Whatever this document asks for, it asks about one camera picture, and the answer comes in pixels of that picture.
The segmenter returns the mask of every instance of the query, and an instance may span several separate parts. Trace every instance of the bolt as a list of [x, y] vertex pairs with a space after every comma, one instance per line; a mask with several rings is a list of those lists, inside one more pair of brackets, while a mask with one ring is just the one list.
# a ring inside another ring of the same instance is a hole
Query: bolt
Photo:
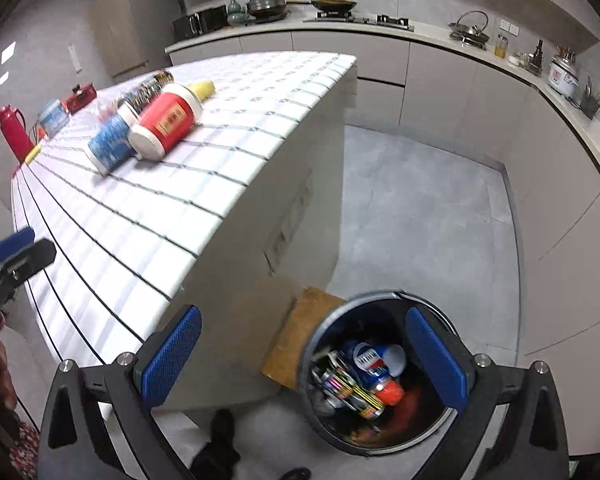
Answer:
[[116, 362], [120, 366], [129, 366], [134, 361], [135, 355], [131, 352], [122, 352], [118, 357], [116, 357]]
[[480, 368], [486, 368], [487, 366], [491, 366], [491, 363], [493, 363], [487, 354], [476, 354], [474, 356], [474, 360]]
[[544, 361], [536, 361], [534, 363], [534, 368], [536, 369], [536, 372], [542, 375], [549, 371], [549, 365]]
[[61, 372], [68, 372], [74, 367], [74, 361], [72, 359], [65, 359], [60, 363], [58, 367]]

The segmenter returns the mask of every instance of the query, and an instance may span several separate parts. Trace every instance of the kettle handle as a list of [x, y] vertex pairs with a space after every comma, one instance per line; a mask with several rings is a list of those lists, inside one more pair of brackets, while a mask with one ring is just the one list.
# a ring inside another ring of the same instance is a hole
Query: kettle handle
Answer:
[[24, 127], [24, 130], [27, 131], [27, 123], [24, 120], [24, 115], [22, 114], [22, 112], [19, 109], [16, 108], [13, 111], [13, 113], [20, 115], [20, 118], [22, 119], [22, 126]]

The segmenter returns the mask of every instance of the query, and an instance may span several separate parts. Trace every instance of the frying pan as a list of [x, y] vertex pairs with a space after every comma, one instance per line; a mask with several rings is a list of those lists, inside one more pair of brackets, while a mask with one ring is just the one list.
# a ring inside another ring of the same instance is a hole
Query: frying pan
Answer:
[[349, 12], [357, 4], [349, 0], [309, 0], [308, 2], [287, 0], [286, 2], [288, 5], [312, 5], [322, 12]]

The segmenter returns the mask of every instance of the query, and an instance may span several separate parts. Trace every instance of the trash can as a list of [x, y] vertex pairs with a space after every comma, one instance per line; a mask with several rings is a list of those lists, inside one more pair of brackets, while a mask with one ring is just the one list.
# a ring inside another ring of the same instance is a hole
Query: trash can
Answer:
[[[451, 416], [453, 410], [443, 405], [404, 330], [405, 314], [415, 305], [426, 307], [445, 330], [458, 335], [448, 317], [429, 301], [402, 291], [380, 291], [343, 303], [309, 338], [298, 368], [298, 391], [309, 425], [332, 446], [363, 456], [401, 452], [431, 436]], [[403, 400], [396, 406], [385, 406], [376, 420], [365, 420], [347, 408], [324, 415], [314, 401], [320, 391], [311, 377], [314, 354], [339, 348], [346, 340], [369, 338], [404, 348], [408, 363], [398, 380], [405, 391]]]

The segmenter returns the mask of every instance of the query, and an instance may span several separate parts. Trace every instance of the red pitcher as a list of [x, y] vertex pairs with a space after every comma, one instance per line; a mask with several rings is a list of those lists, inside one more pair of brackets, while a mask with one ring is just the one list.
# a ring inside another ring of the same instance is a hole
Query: red pitcher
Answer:
[[[22, 124], [16, 117], [16, 114], [22, 118]], [[4, 138], [7, 139], [9, 147], [20, 163], [29, 152], [33, 150], [33, 143], [27, 135], [27, 123], [24, 120], [22, 112], [17, 108], [11, 110], [9, 105], [0, 108], [0, 129]]]

